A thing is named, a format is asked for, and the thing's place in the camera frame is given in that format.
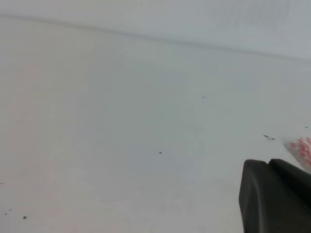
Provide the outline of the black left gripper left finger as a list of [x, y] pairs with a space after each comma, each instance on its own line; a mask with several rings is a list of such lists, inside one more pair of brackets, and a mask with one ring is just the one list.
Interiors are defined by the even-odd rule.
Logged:
[[244, 162], [239, 205], [246, 233], [311, 231], [311, 209], [264, 161]]

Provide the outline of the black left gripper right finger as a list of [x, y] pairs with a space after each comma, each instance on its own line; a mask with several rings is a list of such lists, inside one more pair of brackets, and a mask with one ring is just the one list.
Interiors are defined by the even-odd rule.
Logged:
[[311, 208], [311, 175], [281, 159], [272, 159], [269, 166], [285, 185]]

